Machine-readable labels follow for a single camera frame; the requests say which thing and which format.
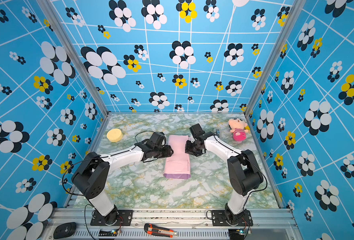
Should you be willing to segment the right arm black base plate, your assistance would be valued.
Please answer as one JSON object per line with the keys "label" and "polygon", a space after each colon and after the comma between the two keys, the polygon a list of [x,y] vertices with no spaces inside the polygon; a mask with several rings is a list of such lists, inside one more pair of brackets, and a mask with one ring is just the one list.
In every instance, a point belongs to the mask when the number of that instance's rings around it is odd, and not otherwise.
{"label": "right arm black base plate", "polygon": [[254,225],[249,210],[244,210],[238,215],[233,215],[230,211],[213,210],[211,215],[214,227],[252,227]]}

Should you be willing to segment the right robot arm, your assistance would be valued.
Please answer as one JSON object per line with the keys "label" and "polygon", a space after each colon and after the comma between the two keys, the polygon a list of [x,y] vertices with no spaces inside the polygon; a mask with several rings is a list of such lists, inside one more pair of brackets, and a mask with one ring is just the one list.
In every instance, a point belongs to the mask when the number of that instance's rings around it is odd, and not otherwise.
{"label": "right robot arm", "polygon": [[205,132],[200,124],[191,126],[190,132],[193,139],[186,142],[185,153],[199,157],[211,152],[227,163],[233,192],[225,205],[226,223],[230,226],[244,223],[251,227],[253,221],[246,203],[249,196],[257,192],[257,188],[266,180],[255,155],[250,150],[241,151],[228,145],[214,133]]}

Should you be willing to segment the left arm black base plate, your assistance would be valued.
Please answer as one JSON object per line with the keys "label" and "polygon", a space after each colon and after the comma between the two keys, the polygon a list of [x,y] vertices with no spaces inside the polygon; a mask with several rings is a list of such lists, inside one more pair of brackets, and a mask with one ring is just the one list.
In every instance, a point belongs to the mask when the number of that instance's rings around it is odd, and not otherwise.
{"label": "left arm black base plate", "polygon": [[118,210],[112,214],[102,216],[98,211],[92,213],[91,226],[130,226],[133,219],[133,210]]}

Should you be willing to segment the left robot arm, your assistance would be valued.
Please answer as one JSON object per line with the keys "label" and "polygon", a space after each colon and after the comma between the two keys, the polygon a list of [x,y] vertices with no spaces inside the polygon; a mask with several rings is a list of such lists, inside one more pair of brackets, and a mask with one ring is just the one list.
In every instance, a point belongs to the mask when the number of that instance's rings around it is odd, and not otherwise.
{"label": "left robot arm", "polygon": [[119,219],[118,208],[105,191],[108,175],[126,165],[152,162],[173,155],[162,132],[154,132],[149,139],[135,143],[121,151],[99,155],[89,153],[73,173],[72,183],[95,208],[104,225],[111,226]]}

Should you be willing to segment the purple wrapping paper sheet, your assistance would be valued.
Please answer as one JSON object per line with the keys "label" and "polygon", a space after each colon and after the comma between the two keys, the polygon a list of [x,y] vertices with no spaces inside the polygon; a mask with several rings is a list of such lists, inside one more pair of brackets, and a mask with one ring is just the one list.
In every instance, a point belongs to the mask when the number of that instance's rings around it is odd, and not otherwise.
{"label": "purple wrapping paper sheet", "polygon": [[170,135],[168,145],[174,153],[166,158],[164,177],[167,179],[187,180],[191,177],[190,155],[185,153],[188,136]]}

